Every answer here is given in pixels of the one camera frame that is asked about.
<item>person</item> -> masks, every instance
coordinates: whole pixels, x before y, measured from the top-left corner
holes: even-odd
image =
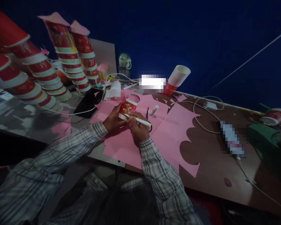
[[[146,119],[129,113],[128,121],[118,121],[121,105],[105,121],[85,126],[38,157],[17,164],[0,187],[0,224],[35,223],[64,181],[59,173],[108,133],[127,124],[140,147],[144,177],[109,189],[94,173],[89,174],[83,195],[46,224],[202,224],[177,171],[162,158],[148,128],[135,117]]]

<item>scissors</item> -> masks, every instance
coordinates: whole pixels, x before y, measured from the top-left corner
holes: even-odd
[[[148,110],[147,110],[147,115],[146,115],[146,119],[148,120],[148,117],[149,117],[149,107],[148,107]]]

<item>clear plastic bottle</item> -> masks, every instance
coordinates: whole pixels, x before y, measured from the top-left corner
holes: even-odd
[[[119,56],[119,73],[125,74],[130,78],[131,58],[127,53],[122,53]],[[128,83],[129,79],[119,74],[120,82]]]

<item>white cord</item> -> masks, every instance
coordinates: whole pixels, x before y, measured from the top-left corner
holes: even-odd
[[[201,97],[201,98],[199,98],[198,100],[196,100],[196,102],[189,102],[189,101],[180,101],[180,102],[188,102],[188,103],[192,103],[192,104],[194,104],[194,107],[193,107],[193,112],[195,113],[195,105],[197,105],[197,106],[200,106],[201,108],[203,108],[203,109],[205,109],[203,106],[201,106],[201,105],[199,105],[199,104],[197,104],[197,102],[200,100],[200,99],[202,99],[202,98],[206,98],[206,97],[213,97],[213,98],[217,98],[217,99],[219,99],[218,97],[215,97],[215,96],[205,96],[205,97]],[[224,109],[224,107],[225,107],[225,105],[224,105],[224,103],[223,103],[223,101],[221,100],[221,99],[219,99],[221,102],[222,102],[222,104],[223,104],[223,107],[221,108],[221,109],[219,109],[219,110],[223,110]],[[198,122],[198,124],[204,129],[204,130],[206,130],[206,131],[208,131],[208,132],[210,132],[210,133],[215,133],[215,134],[220,134],[221,132],[214,132],[214,131],[210,131],[210,130],[207,130],[205,127],[203,127],[203,125],[198,121],[198,119],[195,117],[195,119],[196,119],[196,121]]]
[[[268,196],[266,193],[264,193],[263,191],[261,191],[261,190],[259,189],[259,187],[256,186],[255,182],[252,181],[252,180],[249,178],[249,176],[247,175],[247,173],[244,171],[243,165],[242,165],[242,163],[241,163],[241,161],[240,161],[240,157],[237,157],[237,160],[238,160],[238,162],[239,162],[238,165],[240,166],[241,170],[243,171],[244,175],[246,176],[246,178],[247,178],[247,180],[250,182],[250,184],[251,184],[252,186],[254,186],[255,188],[257,188],[261,193],[263,193],[265,196],[267,196],[268,198],[270,198],[271,200],[273,200],[275,203],[277,203],[277,204],[281,207],[281,205],[280,205],[277,201],[275,201],[275,200],[272,199],[270,196]]]
[[[110,76],[110,75],[118,75],[118,74],[127,77],[125,74],[122,74],[122,73],[111,73],[111,74],[108,74],[108,75],[106,76],[105,83],[106,83],[107,80],[109,79],[109,76]],[[98,105],[101,104],[101,102],[103,101],[105,91],[106,91],[106,89],[104,89],[103,95],[102,95],[102,99],[101,99],[101,101],[98,103]],[[54,110],[51,110],[51,109],[47,109],[47,108],[44,108],[44,107],[42,107],[42,108],[43,108],[43,109],[46,109],[46,110],[49,110],[49,111],[52,111],[52,112],[55,112],[55,113],[58,113],[58,114],[71,116],[71,115],[77,115],[77,114],[81,114],[81,113],[85,113],[85,112],[86,112],[86,113],[87,113],[87,112],[90,112],[90,111],[94,110],[94,109],[96,108],[96,106],[95,106],[94,108],[92,108],[91,110],[88,110],[88,111],[85,111],[85,112],[71,113],[71,114],[66,114],[66,113],[57,112],[57,111],[54,111]]]

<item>white marker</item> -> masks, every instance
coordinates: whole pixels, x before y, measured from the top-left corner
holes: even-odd
[[[137,117],[135,117],[136,121],[139,122],[140,124],[143,124],[147,127],[151,127],[151,123],[145,121],[145,120],[142,120],[142,119],[139,119]]]
[[[123,90],[126,90],[126,89],[128,89],[128,88],[132,88],[132,87],[134,87],[134,86],[136,86],[136,85],[138,85],[138,83],[135,83],[135,84],[129,85],[129,86],[124,87],[124,88],[122,88],[122,89],[123,89]]]

